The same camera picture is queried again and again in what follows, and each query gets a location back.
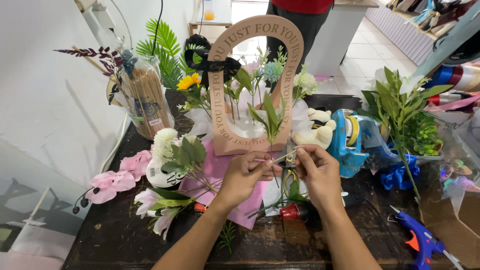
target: stuffed toy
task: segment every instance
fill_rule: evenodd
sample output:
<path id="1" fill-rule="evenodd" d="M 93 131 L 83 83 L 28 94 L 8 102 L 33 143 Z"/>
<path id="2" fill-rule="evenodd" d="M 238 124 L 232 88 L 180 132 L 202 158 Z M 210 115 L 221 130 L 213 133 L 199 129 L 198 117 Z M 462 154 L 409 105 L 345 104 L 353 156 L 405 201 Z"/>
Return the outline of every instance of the stuffed toy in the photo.
<path id="1" fill-rule="evenodd" d="M 331 111 L 308 109 L 308 117 L 314 121 L 312 129 L 307 132 L 292 133 L 292 139 L 297 145 L 317 144 L 327 149 L 332 142 L 333 131 L 336 129 L 336 122 L 330 119 Z"/>

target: glue gun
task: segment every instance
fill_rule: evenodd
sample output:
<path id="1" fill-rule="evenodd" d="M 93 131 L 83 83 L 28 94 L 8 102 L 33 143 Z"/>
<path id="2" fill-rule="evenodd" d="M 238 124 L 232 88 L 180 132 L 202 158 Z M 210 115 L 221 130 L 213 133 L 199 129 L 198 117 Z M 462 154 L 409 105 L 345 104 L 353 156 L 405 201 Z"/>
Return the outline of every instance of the glue gun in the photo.
<path id="1" fill-rule="evenodd" d="M 407 227 L 413 235 L 410 241 L 405 242 L 413 249 L 418 251 L 413 269 L 430 270 L 432 262 L 432 253 L 443 253 L 449 258 L 457 269 L 463 270 L 454 257 L 445 250 L 445 245 L 432 237 L 432 233 L 423 225 L 418 223 L 413 217 L 390 206 L 396 212 L 396 219 L 400 224 Z"/>

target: dark wooden table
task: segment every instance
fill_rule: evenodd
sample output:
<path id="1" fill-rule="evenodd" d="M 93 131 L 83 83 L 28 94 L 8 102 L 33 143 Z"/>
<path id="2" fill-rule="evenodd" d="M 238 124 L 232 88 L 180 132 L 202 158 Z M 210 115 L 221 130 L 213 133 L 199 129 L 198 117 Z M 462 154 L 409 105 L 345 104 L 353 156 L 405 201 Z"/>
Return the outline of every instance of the dark wooden table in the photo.
<path id="1" fill-rule="evenodd" d="M 176 118 L 176 129 L 180 133 L 188 132 L 192 122 L 176 108 L 185 99 L 174 91 L 168 92 L 167 99 Z M 310 107 L 326 107 L 332 112 L 360 107 L 358 98 L 346 96 L 315 95 L 305 100 Z M 121 159 L 150 149 L 151 144 L 130 125 L 110 170 L 118 170 Z M 195 224 L 198 216 L 190 205 L 172 222 L 166 241 L 149 230 L 149 219 L 142 220 L 136 216 L 137 207 L 133 204 L 135 195 L 146 186 L 150 184 L 142 177 L 135 188 L 120 192 L 104 204 L 92 205 L 62 269 L 150 269 Z M 354 198 L 353 204 L 347 208 L 348 216 L 378 263 L 384 269 L 410 269 L 408 264 L 414 261 L 416 255 L 404 244 L 411 238 L 410 233 L 399 223 L 387 221 L 387 217 L 392 213 L 389 205 L 393 205 L 420 220 L 413 192 L 387 191 L 380 182 L 379 173 L 372 176 L 368 170 L 361 170 L 353 178 L 342 179 L 342 187 Z M 367 200 L 378 209 L 380 216 Z M 253 230 L 241 226 L 236 226 L 236 229 L 232 254 L 226 248 L 215 246 L 206 269 L 332 268 L 328 244 L 319 221 L 304 223 L 282 221 L 279 216 L 260 216 Z M 433 269 L 450 269 L 452 266 L 444 256 L 433 256 Z"/>

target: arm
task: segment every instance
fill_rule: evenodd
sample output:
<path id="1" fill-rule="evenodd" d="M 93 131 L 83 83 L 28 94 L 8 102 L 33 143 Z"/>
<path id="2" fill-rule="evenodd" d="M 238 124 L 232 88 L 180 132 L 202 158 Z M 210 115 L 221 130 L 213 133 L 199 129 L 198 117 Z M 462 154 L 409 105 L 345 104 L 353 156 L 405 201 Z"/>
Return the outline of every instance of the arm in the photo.
<path id="1" fill-rule="evenodd" d="M 162 256 L 152 270 L 203 269 L 208 255 L 222 231 L 227 215 L 252 195 L 258 181 L 271 181 L 273 179 L 272 165 L 270 155 L 264 152 L 251 152 L 233 158 L 228 165 L 222 186 L 207 211 Z M 282 169 L 274 165 L 274 171 L 275 175 L 278 176 Z"/>
<path id="2" fill-rule="evenodd" d="M 297 173 L 306 180 L 312 204 L 322 218 L 334 269 L 381 269 L 343 207 L 338 161 L 318 145 L 296 149 Z"/>

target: person's left hand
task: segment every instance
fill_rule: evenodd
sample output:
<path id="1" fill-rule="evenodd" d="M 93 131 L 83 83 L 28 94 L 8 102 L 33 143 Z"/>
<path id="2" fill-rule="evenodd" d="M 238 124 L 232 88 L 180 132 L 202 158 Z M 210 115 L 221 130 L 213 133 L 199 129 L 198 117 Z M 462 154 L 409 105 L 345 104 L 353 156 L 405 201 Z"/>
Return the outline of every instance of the person's left hand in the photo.
<path id="1" fill-rule="evenodd" d="M 234 157 L 228 165 L 214 202 L 230 212 L 252 195 L 258 181 L 271 181 L 274 175 L 280 176 L 281 173 L 282 168 L 273 165 L 268 153 L 255 151 Z"/>

